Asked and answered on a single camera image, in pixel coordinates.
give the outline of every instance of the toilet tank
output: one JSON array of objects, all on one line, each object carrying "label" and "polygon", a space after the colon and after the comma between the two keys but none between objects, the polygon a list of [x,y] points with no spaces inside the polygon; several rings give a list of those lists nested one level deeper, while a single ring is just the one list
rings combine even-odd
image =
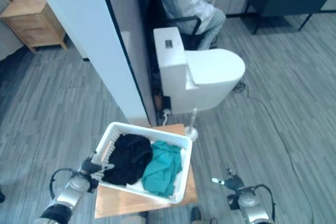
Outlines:
[{"label": "toilet tank", "polygon": [[163,94],[185,90],[187,61],[178,28],[156,28],[153,33]]}]

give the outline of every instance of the cabinet leg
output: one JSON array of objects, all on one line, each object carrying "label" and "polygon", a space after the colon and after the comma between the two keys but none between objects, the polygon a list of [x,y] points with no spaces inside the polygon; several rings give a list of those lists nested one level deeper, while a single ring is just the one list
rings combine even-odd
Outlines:
[{"label": "cabinet leg", "polygon": [[254,28],[253,34],[256,34],[256,32],[259,28],[260,22],[261,22],[261,17],[258,18],[258,22],[257,22],[256,28]]},{"label": "cabinet leg", "polygon": [[64,41],[59,43],[63,49],[68,49],[67,45],[65,45]]},{"label": "cabinet leg", "polygon": [[32,51],[32,53],[36,54],[36,49],[34,47],[28,47],[28,48],[29,48],[30,51]]},{"label": "cabinet leg", "polygon": [[246,9],[245,9],[244,13],[247,13],[247,11],[248,11],[249,7],[250,7],[250,3],[249,3],[249,2],[247,2]]},{"label": "cabinet leg", "polygon": [[309,14],[308,15],[308,17],[304,20],[304,22],[302,23],[302,25],[300,26],[300,28],[299,28],[299,30],[301,30],[303,27],[304,27],[304,25],[307,23],[307,21],[310,19],[310,17],[313,15],[313,13],[311,13],[311,14]]}]

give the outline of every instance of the toilet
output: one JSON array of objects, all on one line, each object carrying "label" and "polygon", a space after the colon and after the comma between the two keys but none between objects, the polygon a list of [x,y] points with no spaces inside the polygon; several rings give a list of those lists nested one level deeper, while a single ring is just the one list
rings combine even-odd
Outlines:
[{"label": "toilet", "polygon": [[154,29],[163,95],[173,114],[219,105],[245,72],[243,60],[225,49],[186,51],[177,27]]}]

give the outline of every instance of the white plastic basket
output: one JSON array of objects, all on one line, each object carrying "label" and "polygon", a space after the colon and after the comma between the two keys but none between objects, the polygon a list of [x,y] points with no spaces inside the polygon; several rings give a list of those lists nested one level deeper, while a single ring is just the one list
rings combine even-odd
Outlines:
[{"label": "white plastic basket", "polygon": [[146,190],[143,189],[141,180],[136,182],[134,185],[114,185],[109,182],[102,181],[103,173],[95,173],[93,175],[94,178],[99,180],[99,184],[102,186],[107,186],[110,188],[127,191],[129,193],[138,194],[144,197],[149,197],[165,202],[169,202],[172,204],[177,204],[182,201],[184,197],[185,187],[188,178],[188,171],[190,166],[190,158],[191,158],[191,151],[193,142],[187,136],[182,136],[178,134],[173,134],[164,131],[153,130],[151,128],[144,128],[139,126],[134,126],[125,123],[113,122],[111,123],[103,137],[101,138],[96,152],[97,154],[94,155],[92,161],[96,164],[106,165],[109,161],[109,156],[114,150],[114,142],[118,139],[120,134],[136,134],[141,135],[148,138],[151,143],[154,143],[157,140],[162,140],[167,142],[170,145],[176,145],[181,148],[181,167],[182,171],[179,172],[175,179],[175,190],[172,196],[165,198],[154,195]]}]

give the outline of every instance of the metal robotic arm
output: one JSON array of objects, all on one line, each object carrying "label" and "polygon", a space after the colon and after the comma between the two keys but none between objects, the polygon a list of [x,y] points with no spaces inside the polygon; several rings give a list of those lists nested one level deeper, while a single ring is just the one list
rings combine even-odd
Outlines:
[{"label": "metal robotic arm", "polygon": [[[227,170],[229,179],[222,181],[212,178],[212,182],[226,186],[235,191],[235,194],[227,196],[227,200],[231,210],[240,209],[246,224],[274,224],[275,221],[275,203],[270,189],[265,185],[257,185],[245,187],[243,180],[230,169]],[[261,205],[259,197],[255,194],[255,190],[259,187],[267,189],[272,200],[272,217],[267,215],[266,210]]]},{"label": "metal robotic arm", "polygon": [[43,212],[39,219],[35,220],[34,224],[67,224],[70,220],[73,211],[78,205],[80,199],[86,192],[93,193],[98,186],[98,181],[91,177],[91,174],[100,170],[108,170],[114,168],[114,165],[102,167],[92,163],[92,156],[89,156],[82,163],[79,171],[73,171],[68,168],[60,170],[72,171],[72,176],[68,180],[65,188],[60,194],[55,197],[53,192],[53,179],[56,171],[50,181],[50,193],[52,201],[47,209]]}]

